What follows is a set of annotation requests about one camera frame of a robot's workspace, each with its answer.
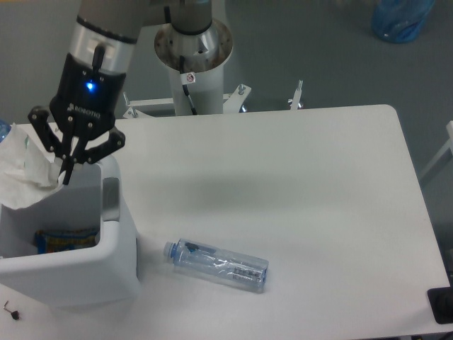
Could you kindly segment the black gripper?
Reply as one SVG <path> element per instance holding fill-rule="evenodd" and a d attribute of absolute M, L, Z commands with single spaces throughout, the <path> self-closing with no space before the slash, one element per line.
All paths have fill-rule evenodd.
<path fill-rule="evenodd" d="M 64 160 L 64 185 L 69 184 L 76 164 L 94 164 L 125 146 L 125 135 L 115 127 L 114 117 L 125 74 L 102 69 L 106 52 L 105 45 L 97 45 L 87 64 L 68 54 L 50 109 L 36 106 L 28 114 L 45 150 Z M 50 111 L 63 134 L 62 142 L 47 121 Z M 79 140 L 71 154 L 74 137 Z"/>

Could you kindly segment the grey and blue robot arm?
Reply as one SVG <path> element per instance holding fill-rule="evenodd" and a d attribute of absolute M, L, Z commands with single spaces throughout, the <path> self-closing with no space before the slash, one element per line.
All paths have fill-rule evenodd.
<path fill-rule="evenodd" d="M 144 26 L 169 24 L 184 37 L 212 26 L 211 1 L 82 1 L 59 87 L 28 119 L 62 160 L 63 184 L 76 164 L 94 164 L 124 147 L 115 107 Z"/>

